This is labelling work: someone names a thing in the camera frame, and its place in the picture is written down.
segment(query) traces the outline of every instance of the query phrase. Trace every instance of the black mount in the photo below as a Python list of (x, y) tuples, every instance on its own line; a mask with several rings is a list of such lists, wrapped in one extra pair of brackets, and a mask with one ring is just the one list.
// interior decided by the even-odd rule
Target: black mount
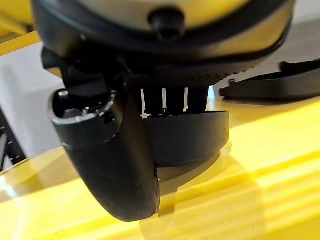
[(279, 72), (252, 77), (220, 89), (226, 98), (293, 101), (320, 96), (320, 60), (279, 63)]

